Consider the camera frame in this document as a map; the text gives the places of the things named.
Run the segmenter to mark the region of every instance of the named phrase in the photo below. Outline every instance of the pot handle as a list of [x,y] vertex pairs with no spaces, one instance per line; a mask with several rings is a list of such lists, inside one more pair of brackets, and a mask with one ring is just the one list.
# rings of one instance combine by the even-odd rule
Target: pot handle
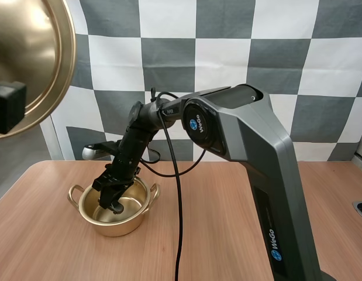
[[150,199],[150,202],[147,206],[147,208],[144,209],[144,211],[142,212],[142,214],[145,214],[146,212],[148,212],[152,206],[153,206],[153,203],[155,203],[155,201],[158,199],[158,197],[160,196],[160,185],[157,184],[157,183],[154,183],[152,186],[151,186],[151,195],[152,193],[154,192],[154,195],[153,197]]
[[70,187],[69,189],[69,193],[68,193],[68,200],[69,202],[78,210],[78,203],[73,199],[73,191],[75,189],[78,189],[80,192],[83,193],[83,191],[85,191],[81,186],[79,185],[74,185],[72,187]]

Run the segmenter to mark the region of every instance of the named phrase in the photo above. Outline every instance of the pot rim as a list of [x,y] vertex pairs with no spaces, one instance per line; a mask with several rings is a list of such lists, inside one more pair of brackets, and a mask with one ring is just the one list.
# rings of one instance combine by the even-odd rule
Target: pot rim
[[102,221],[97,221],[97,220],[94,220],[93,218],[89,217],[85,210],[84,210],[84,200],[87,196],[87,194],[91,191],[92,189],[92,185],[90,185],[89,187],[87,187],[85,189],[85,191],[83,191],[80,199],[78,200],[78,210],[81,214],[81,216],[87,220],[88,222],[90,222],[91,224],[94,224],[94,225],[100,225],[100,226],[114,226],[114,225],[120,225],[120,224],[124,224],[128,221],[131,221],[133,219],[135,219],[136,217],[142,215],[142,212],[148,207],[149,203],[150,203],[150,197],[151,197],[151,191],[150,191],[150,188],[149,186],[139,177],[135,177],[134,178],[134,181],[136,181],[137,183],[139,183],[140,185],[142,185],[146,191],[147,191],[147,196],[146,196],[146,201],[144,202],[144,204],[142,205],[142,207],[139,209],[139,211],[137,213],[135,213],[133,216],[125,219],[125,220],[122,220],[122,221],[118,221],[118,222],[102,222]]

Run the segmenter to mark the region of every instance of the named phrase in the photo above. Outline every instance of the wego logo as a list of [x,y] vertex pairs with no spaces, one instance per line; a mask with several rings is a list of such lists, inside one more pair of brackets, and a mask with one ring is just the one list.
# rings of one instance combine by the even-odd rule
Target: wego logo
[[202,125],[202,121],[200,120],[199,114],[196,115],[196,121],[197,121],[197,123],[198,123],[198,125],[199,125],[199,131],[200,131],[200,133],[204,132],[204,130],[203,130],[203,125]]
[[282,260],[282,256],[281,256],[281,254],[277,251],[277,250],[278,250],[278,246],[277,246],[277,241],[275,240],[275,234],[274,234],[273,229],[269,229],[269,237],[271,238],[270,243],[272,244],[272,250],[271,250],[272,257],[275,258],[277,261],[281,261],[281,260]]

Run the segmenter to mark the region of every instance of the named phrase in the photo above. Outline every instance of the blue logo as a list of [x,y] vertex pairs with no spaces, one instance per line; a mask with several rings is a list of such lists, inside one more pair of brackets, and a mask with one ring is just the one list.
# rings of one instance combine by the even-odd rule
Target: blue logo
[[273,258],[275,258],[275,259],[278,260],[278,261],[281,261],[281,260],[282,260],[281,254],[278,253],[276,250],[272,250],[272,256],[273,256]]
[[196,122],[195,120],[191,119],[191,120],[190,120],[190,127],[191,127],[191,129],[193,129],[194,131],[195,131],[196,129],[198,129],[198,124],[197,124],[197,122]]

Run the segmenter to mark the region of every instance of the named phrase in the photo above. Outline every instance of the gray wall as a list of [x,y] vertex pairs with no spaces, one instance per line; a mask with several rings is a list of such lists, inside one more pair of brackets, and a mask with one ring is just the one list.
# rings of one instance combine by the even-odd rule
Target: gray wall
[[40,126],[0,139],[0,198],[33,164],[50,160]]

